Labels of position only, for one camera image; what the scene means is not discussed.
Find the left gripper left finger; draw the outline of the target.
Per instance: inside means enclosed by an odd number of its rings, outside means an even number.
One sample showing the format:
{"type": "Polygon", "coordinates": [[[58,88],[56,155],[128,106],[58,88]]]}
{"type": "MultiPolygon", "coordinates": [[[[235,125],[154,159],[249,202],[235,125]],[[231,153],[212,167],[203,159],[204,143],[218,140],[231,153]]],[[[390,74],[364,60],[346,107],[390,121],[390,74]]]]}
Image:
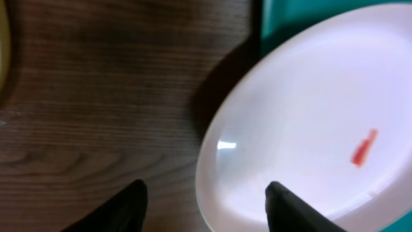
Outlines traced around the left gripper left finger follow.
{"type": "Polygon", "coordinates": [[[63,232],[141,232],[147,204],[147,186],[138,179],[63,232]]]}

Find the white plate green rim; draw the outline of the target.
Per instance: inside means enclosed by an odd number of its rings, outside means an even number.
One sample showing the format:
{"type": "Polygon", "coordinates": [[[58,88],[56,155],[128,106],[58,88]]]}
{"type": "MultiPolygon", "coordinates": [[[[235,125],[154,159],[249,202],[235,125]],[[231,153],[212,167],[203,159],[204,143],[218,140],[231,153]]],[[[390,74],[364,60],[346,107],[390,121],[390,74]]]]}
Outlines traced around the white plate green rim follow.
{"type": "Polygon", "coordinates": [[[6,1],[1,0],[0,3],[0,49],[1,49],[1,78],[0,78],[0,85],[1,91],[4,88],[6,83],[6,79],[8,76],[8,72],[10,69],[10,58],[11,58],[11,36],[10,36],[10,22],[8,16],[8,10],[6,7],[6,1]]]}

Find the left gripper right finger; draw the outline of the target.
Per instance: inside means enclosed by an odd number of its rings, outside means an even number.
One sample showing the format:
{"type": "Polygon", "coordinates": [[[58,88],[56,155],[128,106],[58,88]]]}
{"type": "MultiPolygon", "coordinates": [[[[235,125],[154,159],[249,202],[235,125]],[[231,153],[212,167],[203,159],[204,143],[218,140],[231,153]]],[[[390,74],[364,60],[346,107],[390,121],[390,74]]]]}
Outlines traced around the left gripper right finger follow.
{"type": "Polygon", "coordinates": [[[265,190],[270,232],[346,232],[277,181],[265,190]]]}

